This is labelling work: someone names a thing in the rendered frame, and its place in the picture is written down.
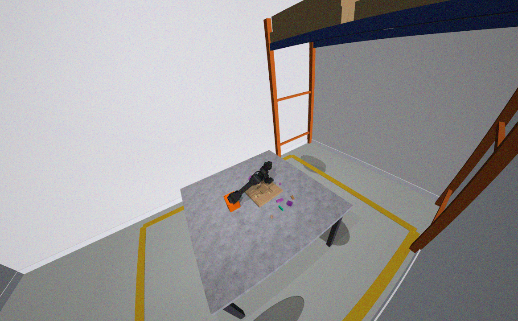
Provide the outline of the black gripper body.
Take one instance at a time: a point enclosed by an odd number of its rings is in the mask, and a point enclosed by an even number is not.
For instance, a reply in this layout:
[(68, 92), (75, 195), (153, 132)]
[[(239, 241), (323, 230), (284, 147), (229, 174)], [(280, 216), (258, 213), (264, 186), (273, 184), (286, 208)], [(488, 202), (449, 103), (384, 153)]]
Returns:
[[(259, 172), (259, 173), (258, 173), (258, 176), (260, 176), (260, 175), (261, 175), (261, 172)], [(268, 176), (269, 176), (269, 175), (268, 175), (268, 172), (267, 172), (267, 173), (265, 174), (265, 177), (266, 177), (266, 179), (265, 179), (265, 180), (267, 180), (267, 183), (268, 183), (268, 184), (271, 184), (271, 183), (272, 183), (272, 181), (274, 181), (274, 180), (273, 180), (273, 178), (272, 178), (272, 177), (268, 177)]]

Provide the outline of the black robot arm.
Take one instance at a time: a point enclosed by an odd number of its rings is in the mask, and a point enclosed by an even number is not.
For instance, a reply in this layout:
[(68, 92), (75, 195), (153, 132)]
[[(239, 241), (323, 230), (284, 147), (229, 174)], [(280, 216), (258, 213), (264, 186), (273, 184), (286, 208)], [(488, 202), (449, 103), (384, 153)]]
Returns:
[[(236, 190), (234, 193), (230, 193), (227, 197), (229, 203), (236, 204), (239, 201), (239, 198), (242, 196), (243, 192), (246, 192), (247, 189), (249, 189), (253, 185), (260, 184), (261, 181), (266, 179), (265, 174), (268, 172), (268, 170), (272, 169), (272, 162), (265, 162), (264, 166), (260, 168), (260, 171), (256, 171), (251, 176), (249, 182), (244, 185), (240, 190)], [(261, 172), (261, 175), (258, 176), (257, 172)]]

